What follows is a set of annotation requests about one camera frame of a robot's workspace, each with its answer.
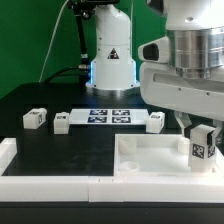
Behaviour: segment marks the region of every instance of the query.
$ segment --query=white block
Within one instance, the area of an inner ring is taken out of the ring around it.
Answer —
[[[16,153],[16,139],[5,138],[0,144],[0,175],[5,172]]]
[[[47,110],[44,108],[32,109],[23,116],[23,127],[25,129],[37,129],[46,121]]]
[[[122,178],[90,177],[89,202],[123,202]]]
[[[181,137],[178,141],[178,152],[183,155],[189,155],[190,139]]]
[[[215,128],[199,125],[191,130],[189,166],[193,172],[212,172],[216,165],[215,146],[208,145],[208,135]]]
[[[68,134],[69,113],[57,113],[54,119],[54,134]]]
[[[164,126],[165,114],[162,112],[151,113],[149,118],[146,120],[146,132],[148,133],[160,133]]]
[[[17,176],[0,178],[0,201],[88,201],[88,177]]]

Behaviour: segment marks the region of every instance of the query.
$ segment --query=white cube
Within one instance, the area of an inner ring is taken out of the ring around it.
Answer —
[[[54,119],[54,134],[68,134],[69,113],[57,113]]]
[[[165,122],[165,114],[163,112],[153,112],[146,120],[146,132],[160,133]]]
[[[44,108],[32,109],[23,116],[23,127],[25,129],[37,129],[46,121],[47,110]]]

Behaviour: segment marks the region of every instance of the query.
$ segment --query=black table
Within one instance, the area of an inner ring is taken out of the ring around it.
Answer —
[[[47,121],[24,130],[22,116],[47,109]],[[163,133],[180,129],[172,111],[146,105],[140,96],[108,99],[85,93],[78,84],[25,84],[0,100],[0,136],[16,137],[18,153],[5,176],[112,176],[115,134],[144,134],[144,126],[70,127],[54,135],[56,113],[75,108],[147,109],[166,113]],[[223,223],[224,205],[193,203],[0,203],[1,223]]]

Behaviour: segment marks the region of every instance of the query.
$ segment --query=white robot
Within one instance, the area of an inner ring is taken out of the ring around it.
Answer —
[[[224,121],[224,0],[148,0],[167,17],[166,36],[139,48],[141,95],[175,111],[190,138],[189,166],[207,172],[216,158]],[[214,120],[192,127],[187,114]]]
[[[136,62],[131,57],[132,24],[125,13],[113,6],[118,2],[78,0],[72,3],[76,15],[89,19],[95,14],[96,18],[97,55],[91,62],[91,78],[86,83],[89,93],[121,97],[139,92]]]

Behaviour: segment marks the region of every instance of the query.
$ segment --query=green backdrop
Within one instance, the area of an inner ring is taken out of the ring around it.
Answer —
[[[0,98],[15,87],[38,82],[58,13],[65,0],[0,1]],[[116,6],[129,16],[132,0]],[[137,69],[140,45],[164,35],[165,20],[151,12],[145,0],[134,0],[133,58]],[[91,59],[95,56],[95,21],[84,22]],[[64,10],[44,78],[80,62],[79,40],[71,10]]]

